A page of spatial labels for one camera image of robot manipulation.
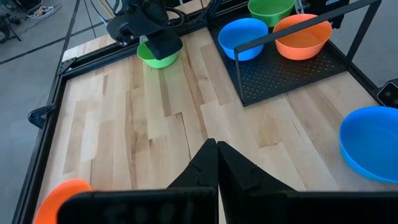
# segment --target perforated metal shelf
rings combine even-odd
[[[208,27],[244,106],[346,71],[343,60],[329,44],[326,44],[314,58],[294,61],[281,56],[276,49],[275,42],[269,42],[265,44],[264,50],[256,58],[239,62],[243,93],[241,95],[235,61],[228,58],[218,44],[218,33],[227,23],[249,16],[249,14],[243,13],[222,21],[212,22]]]

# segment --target wooden tabletop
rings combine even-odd
[[[361,177],[341,158],[342,119],[376,105],[349,73],[243,108],[208,30],[182,41],[167,68],[133,55],[68,81],[38,205],[71,178],[96,190],[165,188],[207,138],[296,190],[398,189]],[[100,37],[64,59],[112,42]]]

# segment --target gray floor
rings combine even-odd
[[[94,2],[102,15],[108,17],[98,2]],[[23,41],[12,39],[0,45],[0,223],[10,223],[12,220],[30,155],[34,149],[38,129],[27,122],[26,116],[29,111],[43,106],[47,101],[64,41],[10,62],[2,62],[65,37],[75,3],[71,0],[45,0],[46,6],[62,8],[51,18],[26,32],[28,27],[38,21],[28,20],[18,27],[14,26]],[[87,5],[93,24],[101,22],[89,0]],[[378,86],[387,80],[398,78],[398,70],[395,68],[398,57],[398,14],[395,12],[397,8],[398,1],[383,0],[354,58],[355,64]],[[333,31],[333,42],[344,52],[351,45],[364,12],[365,10],[361,10],[348,14],[342,28]],[[88,13],[84,1],[81,1],[72,34],[79,33],[89,26]],[[73,35],[68,48],[105,33],[106,28],[101,25],[96,27],[94,32],[88,29]]]

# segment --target black clamp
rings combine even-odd
[[[382,105],[398,109],[398,78],[388,81],[376,97]]]
[[[74,62],[76,62],[76,57],[61,62],[60,66],[58,66],[57,75],[62,75],[66,72]]]
[[[40,128],[40,129],[43,129],[44,122],[45,122],[45,119],[43,118],[43,116],[51,113],[54,109],[55,109],[54,104],[43,106],[41,108],[37,108],[36,110],[31,111],[27,115],[27,120],[34,126]]]
[[[187,168],[169,185],[181,187],[218,187],[218,146],[207,139]]]

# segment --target plastic bowl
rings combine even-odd
[[[317,15],[297,14],[282,19],[274,28],[274,32],[294,24],[312,19]],[[328,21],[302,29],[275,40],[278,52],[292,60],[305,60],[316,56],[331,36],[331,25]]]
[[[235,60],[234,48],[268,34],[268,27],[259,19],[238,19],[225,25],[218,34],[218,43],[225,54]],[[253,47],[239,53],[238,60],[245,61],[259,55],[264,45]]]
[[[341,155],[364,177],[398,183],[398,110],[372,106],[349,114],[340,126]]]
[[[152,54],[152,52],[149,50],[148,46],[145,44],[145,42],[141,42],[138,45],[137,49],[137,55],[139,58],[141,58],[143,61],[145,61],[146,64],[148,64],[152,68],[165,68],[175,61],[178,57],[178,52],[175,52],[174,54],[163,58],[162,60],[157,60]]]
[[[250,0],[248,8],[253,18],[274,27],[292,12],[295,0]]]
[[[57,213],[61,205],[70,197],[85,191],[91,191],[91,187],[84,180],[71,179],[56,187],[47,196],[37,211],[35,224],[56,224]]]

